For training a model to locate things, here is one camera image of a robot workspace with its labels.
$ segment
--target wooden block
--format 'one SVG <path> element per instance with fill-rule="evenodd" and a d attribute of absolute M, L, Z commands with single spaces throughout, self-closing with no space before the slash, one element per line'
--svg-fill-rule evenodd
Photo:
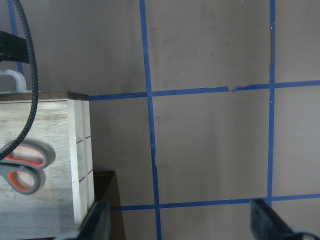
<path fill-rule="evenodd" d="M 31 95 L 19 95 L 11 94 L 10 100 L 0 95 L 0 146 L 14 140 L 27 121 Z M 0 177 L 0 239 L 55 237 L 75 230 L 92 205 L 91 141 L 86 139 L 89 103 L 70 99 L 68 92 L 57 95 L 48 93 L 46 98 L 46 93 L 41 93 L 26 137 L 55 151 L 54 162 L 43 170 L 43 187 L 32 195 L 22 195 Z"/>

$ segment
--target concrete floor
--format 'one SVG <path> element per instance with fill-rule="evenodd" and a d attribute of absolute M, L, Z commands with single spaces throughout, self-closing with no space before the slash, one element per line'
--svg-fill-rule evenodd
<path fill-rule="evenodd" d="M 320 233 L 319 1 L 274 3 L 271 36 L 266 0 L 22 1 L 39 89 L 91 96 L 93 167 L 117 173 L 127 240 L 251 240 L 251 198 Z"/>

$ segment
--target gray scissor handle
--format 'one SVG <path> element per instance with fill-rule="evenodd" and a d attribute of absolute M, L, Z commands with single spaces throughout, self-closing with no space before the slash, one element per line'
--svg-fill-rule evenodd
<path fill-rule="evenodd" d="M 33 178 L 33 185 L 23 184 L 19 179 L 19 173 L 30 175 Z M 4 177 L 16 192 L 23 195 L 33 194 L 41 187 L 42 180 L 40 174 L 28 166 L 0 163 L 0 175 Z"/>
<path fill-rule="evenodd" d="M 6 145 L 4 145 L 0 152 L 5 150 L 10 144 L 11 142 L 8 142 Z M 42 162 L 33 161 L 32 159 L 14 158 L 8 155 L 4 159 L 0 160 L 0 163 L 24 165 L 34 169 L 44 169 L 53 161 L 50 153 L 43 146 L 34 141 L 24 140 L 22 143 L 20 143 L 18 148 L 28 148 L 40 153 Z"/>

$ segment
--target blue painter's tape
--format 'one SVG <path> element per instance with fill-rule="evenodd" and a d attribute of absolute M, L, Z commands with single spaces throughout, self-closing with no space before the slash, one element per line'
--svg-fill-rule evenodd
<path fill-rule="evenodd" d="M 274 87 L 277 89 L 281 88 L 294 88 L 294 87 L 307 87 L 307 86 L 319 86 L 320 80 L 311 81 L 290 81 L 290 82 L 277 82 Z"/>
<path fill-rule="evenodd" d="M 306 200 L 306 199 L 320 199 L 320 193 L 304 194 L 304 195 L 289 195 L 289 196 L 273 196 L 273 202 L 290 201 L 290 200 Z M 232 204 L 249 204 L 252 198 L 240 199 L 227 199 L 215 201 L 192 201 L 192 202 L 177 202 L 177 203 L 164 203 L 159 205 L 132 205 L 113 207 L 111 210 L 116 211 L 134 211 L 134 210 L 151 210 L 151 209 L 172 209 L 172 208 L 188 208 L 188 207 L 202 207 L 202 206 L 216 206 L 216 205 L 232 205 Z"/>
<path fill-rule="evenodd" d="M 18 36 L 18 29 L 17 29 L 17 23 L 16 23 L 16 15 L 15 15 L 15 8 L 14 8 L 14 3 L 12 0 L 7 0 L 8 3 L 8 9 L 9 9 L 9 16 L 10 16 L 10 24 L 11 24 L 11 31 L 12 34 L 15 36 Z M 21 74 L 24 74 L 24 69 L 22 67 L 22 62 L 17 62 L 16 67 L 18 71 Z"/>
<path fill-rule="evenodd" d="M 159 96 L 205 94 L 205 93 L 220 93 L 220 92 L 229 92 L 229 88 L 227 86 L 220 86 L 216 88 L 206 87 L 206 88 L 153 91 L 152 96 L 159 97 Z"/>
<path fill-rule="evenodd" d="M 156 165 L 155 120 L 154 120 L 154 105 L 153 105 L 153 98 L 152 98 L 152 85 L 151 85 L 151 73 L 150 73 L 150 62 L 149 62 L 149 47 L 148 47 L 148 32 L 147 32 L 145 0 L 139 0 L 139 7 L 140 7 L 140 21 L 141 21 L 141 33 L 142 33 L 145 86 L 146 86 L 148 118 L 149 118 L 153 196 L 154 196 L 154 204 L 155 204 L 156 239 L 161 240 L 162 233 L 161 233 L 161 218 L 160 218 L 160 209 L 159 209 L 158 170 Z"/>
<path fill-rule="evenodd" d="M 267 203 L 272 206 L 273 167 L 274 167 L 274 131 L 275 131 L 275 67 L 276 67 L 276 0 L 270 0 L 270 30 L 271 30 L 271 64 L 269 76 L 269 135 L 267 163 Z"/>
<path fill-rule="evenodd" d="M 94 96 L 89 97 L 89 101 L 115 100 L 115 99 L 137 99 L 137 98 L 146 98 L 146 97 L 147 97 L 146 92 L 134 92 L 134 93 L 94 95 Z"/>
<path fill-rule="evenodd" d="M 118 211 L 132 211 L 132 210 L 147 210 L 147 209 L 155 209 L 156 206 L 154 204 L 150 205 L 133 205 L 133 206 L 120 206 L 120 207 L 112 207 L 110 210 L 112 212 Z"/>
<path fill-rule="evenodd" d="M 269 136 L 268 136 L 268 168 L 267 168 L 267 202 L 272 205 L 273 165 L 274 165 L 274 122 L 275 122 L 275 90 L 270 89 L 269 96 Z"/>
<path fill-rule="evenodd" d="M 14 3 L 12 0 L 7 0 L 7 3 L 10 16 L 11 31 L 13 35 L 18 36 Z"/>
<path fill-rule="evenodd" d="M 274 196 L 273 202 L 278 201 L 290 201 L 290 200 L 303 200 L 303 199 L 320 199 L 320 193 L 316 194 L 304 194 L 304 195 L 292 195 L 292 196 Z"/>
<path fill-rule="evenodd" d="M 230 205 L 230 204 L 249 204 L 250 202 L 251 202 L 251 198 L 216 200 L 216 201 L 178 202 L 178 203 L 161 204 L 161 208 L 171 209 L 171 208 L 201 207 L 201 206 Z"/>
<path fill-rule="evenodd" d="M 268 89 L 269 84 L 252 84 L 248 86 L 239 86 L 234 88 L 231 92 L 236 92 L 236 91 L 246 91 L 246 90 L 260 90 L 260 89 Z"/>

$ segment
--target cable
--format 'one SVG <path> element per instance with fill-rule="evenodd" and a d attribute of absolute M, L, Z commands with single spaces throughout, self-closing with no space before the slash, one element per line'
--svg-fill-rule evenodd
<path fill-rule="evenodd" d="M 24 9 L 22 8 L 22 5 L 19 0 L 13 0 L 14 5 L 17 9 L 17 12 L 19 14 L 25 42 L 26 42 L 26 48 L 29 56 L 29 62 L 31 66 L 31 77 L 32 77 L 32 101 L 31 101 L 31 109 L 29 113 L 29 117 L 25 123 L 24 128 L 22 129 L 19 136 L 8 146 L 4 151 L 0 153 L 0 160 L 8 156 L 15 148 L 25 139 L 27 136 L 34 120 L 36 117 L 37 112 L 37 106 L 38 106 L 38 71 L 37 71 L 37 63 L 36 63 L 36 57 L 35 57 L 35 51 L 34 51 L 34 45 L 32 43 L 30 29 L 28 26 L 27 18 L 24 12 Z"/>

